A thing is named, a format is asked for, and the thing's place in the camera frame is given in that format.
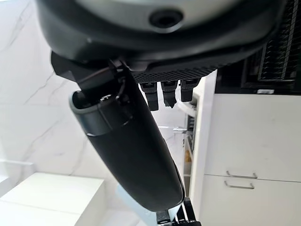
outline white tile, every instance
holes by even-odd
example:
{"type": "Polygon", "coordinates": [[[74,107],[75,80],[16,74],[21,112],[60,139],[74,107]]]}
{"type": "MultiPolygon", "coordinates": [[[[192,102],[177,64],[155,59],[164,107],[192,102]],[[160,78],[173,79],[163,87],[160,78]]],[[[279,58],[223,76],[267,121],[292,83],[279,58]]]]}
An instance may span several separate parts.
{"type": "Polygon", "coordinates": [[[35,173],[1,200],[81,214],[102,183],[101,179],[35,173]]]}
{"type": "Polygon", "coordinates": [[[146,226],[146,224],[143,221],[139,221],[139,223],[136,226],[146,226]]]}
{"type": "Polygon", "coordinates": [[[44,210],[0,201],[2,226],[74,226],[79,214],[44,210]]]}
{"type": "Polygon", "coordinates": [[[136,226],[139,221],[131,211],[108,210],[99,226],[136,226]]]}
{"type": "Polygon", "coordinates": [[[7,159],[28,161],[62,120],[58,107],[0,105],[0,139],[7,159]]]}
{"type": "Polygon", "coordinates": [[[0,176],[0,197],[12,188],[9,178],[6,176],[0,176]]]}
{"type": "Polygon", "coordinates": [[[5,167],[10,183],[13,187],[36,172],[34,164],[30,162],[18,162],[0,159],[0,165],[5,167]]]}

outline cabinet drawer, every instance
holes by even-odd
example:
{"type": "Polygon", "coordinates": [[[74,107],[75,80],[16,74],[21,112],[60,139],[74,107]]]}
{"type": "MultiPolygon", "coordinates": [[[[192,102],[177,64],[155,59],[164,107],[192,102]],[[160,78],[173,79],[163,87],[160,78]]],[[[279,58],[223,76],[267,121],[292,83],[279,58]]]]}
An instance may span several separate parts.
{"type": "Polygon", "coordinates": [[[296,182],[205,176],[200,221],[205,226],[301,225],[300,190],[296,182]]]}
{"type": "Polygon", "coordinates": [[[215,95],[205,174],[301,181],[301,97],[215,95]]]}

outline black robotic arm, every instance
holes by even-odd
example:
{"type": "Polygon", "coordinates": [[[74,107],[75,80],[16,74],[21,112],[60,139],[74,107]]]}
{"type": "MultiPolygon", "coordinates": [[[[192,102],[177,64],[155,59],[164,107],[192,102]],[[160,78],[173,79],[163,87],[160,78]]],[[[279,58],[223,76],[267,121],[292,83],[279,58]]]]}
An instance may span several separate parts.
{"type": "MultiPolygon", "coordinates": [[[[178,81],[182,101],[190,101],[203,76],[262,48],[277,31],[286,1],[89,2],[37,1],[53,68],[81,88],[71,109],[119,183],[157,212],[159,223],[178,224],[168,222],[166,210],[192,207],[150,113],[158,110],[157,82],[166,106],[176,103],[178,81]]],[[[188,221],[199,224],[193,214],[182,223],[188,221]]]]}

